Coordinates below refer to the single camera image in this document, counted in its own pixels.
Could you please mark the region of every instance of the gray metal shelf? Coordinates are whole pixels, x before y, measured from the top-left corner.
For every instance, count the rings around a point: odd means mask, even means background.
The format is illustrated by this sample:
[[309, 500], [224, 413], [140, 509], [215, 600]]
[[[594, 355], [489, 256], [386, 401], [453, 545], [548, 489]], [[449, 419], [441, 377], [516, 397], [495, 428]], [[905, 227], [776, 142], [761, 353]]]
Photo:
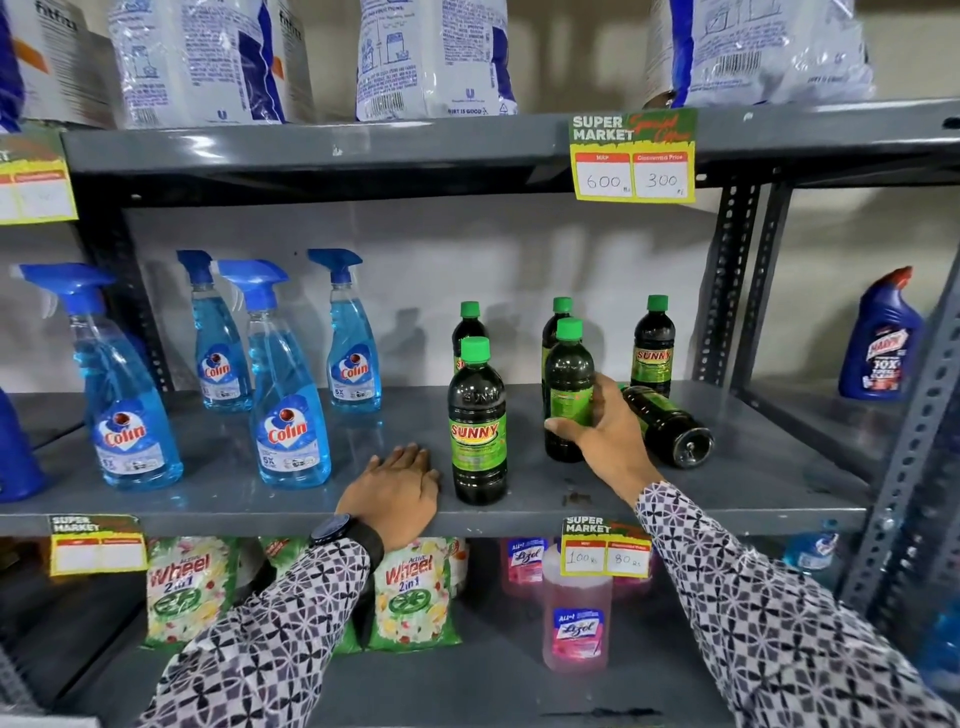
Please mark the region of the gray metal shelf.
[[[645, 598], [614, 604], [610, 665], [587, 676], [543, 664], [540, 607], [503, 594], [492, 540], [474, 542], [468, 588], [452, 616], [461, 645], [334, 657], [309, 725], [733, 726], [668, 578]], [[141, 623], [57, 712], [96, 715], [105, 728], [132, 725], [169, 657], [137, 649], [142, 639]]]
[[741, 399], [868, 482], [882, 468], [903, 417], [903, 402], [848, 400], [837, 393], [833, 379], [755, 379]]
[[[0, 534], [42, 535], [57, 513], [127, 513], [152, 536], [308, 534], [370, 456], [411, 441], [429, 447], [444, 474], [436, 536], [559, 534], [563, 518], [589, 514], [630, 519], [630, 509], [579, 463], [543, 450], [540, 386], [508, 387], [510, 493], [487, 507], [453, 494], [445, 387], [398, 387], [384, 393], [375, 416], [343, 416], [327, 406], [333, 476], [320, 488], [283, 491], [259, 479], [245, 415], [203, 410], [193, 393], [168, 396], [168, 410], [186, 475], [171, 488], [120, 493], [100, 477], [85, 430], [42, 448], [51, 487], [0, 512]], [[823, 519], [839, 529], [862, 526], [866, 486], [813, 449], [771, 425], [743, 402], [702, 382], [674, 384], [677, 403], [713, 430], [716, 449], [700, 469], [664, 469], [708, 514], [737, 534], [780, 535], [815, 530]]]
[[27, 433], [33, 448], [40, 448], [72, 432], [84, 421], [84, 396], [79, 393], [56, 395], [11, 394], [20, 428]]
[[[113, 178], [98, 189], [123, 206], [569, 191], [569, 117], [82, 131], [64, 145], [74, 184]], [[957, 99], [700, 109], [698, 184], [957, 183], [958, 126]]]

